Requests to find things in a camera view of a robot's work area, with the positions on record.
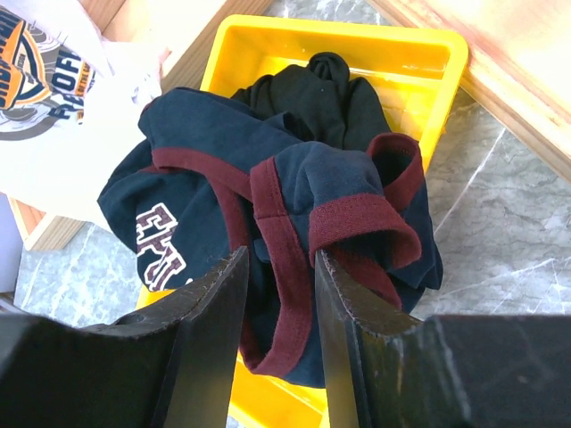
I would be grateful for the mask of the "navy maroon-trimmed tank top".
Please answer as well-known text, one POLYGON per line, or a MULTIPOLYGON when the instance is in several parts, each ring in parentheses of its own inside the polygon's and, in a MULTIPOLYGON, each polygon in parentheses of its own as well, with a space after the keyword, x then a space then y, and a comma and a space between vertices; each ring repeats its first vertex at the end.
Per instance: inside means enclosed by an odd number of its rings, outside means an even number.
POLYGON ((188 285, 236 248, 249 250, 240 351, 252 373, 324 386, 319 251, 405 312, 441 286, 422 159, 409 136, 336 148, 291 113, 259 119, 240 102, 187 88, 153 100, 138 126, 145 138, 112 172, 99 207, 152 292, 188 285))

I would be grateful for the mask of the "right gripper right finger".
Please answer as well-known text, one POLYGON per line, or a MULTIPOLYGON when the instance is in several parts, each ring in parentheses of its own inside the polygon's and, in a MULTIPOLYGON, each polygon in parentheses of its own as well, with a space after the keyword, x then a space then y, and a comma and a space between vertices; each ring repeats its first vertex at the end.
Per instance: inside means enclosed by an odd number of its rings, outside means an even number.
POLYGON ((401 357, 387 343, 421 323, 359 284, 325 251, 315 298, 332 427, 405 427, 401 357))

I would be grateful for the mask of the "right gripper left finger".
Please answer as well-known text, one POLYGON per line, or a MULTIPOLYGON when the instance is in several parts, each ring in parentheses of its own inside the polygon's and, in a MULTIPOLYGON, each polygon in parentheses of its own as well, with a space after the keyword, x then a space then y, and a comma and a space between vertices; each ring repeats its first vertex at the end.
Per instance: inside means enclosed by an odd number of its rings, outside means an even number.
POLYGON ((93 325, 87 427, 223 427, 249 274, 245 247, 155 303, 93 325))

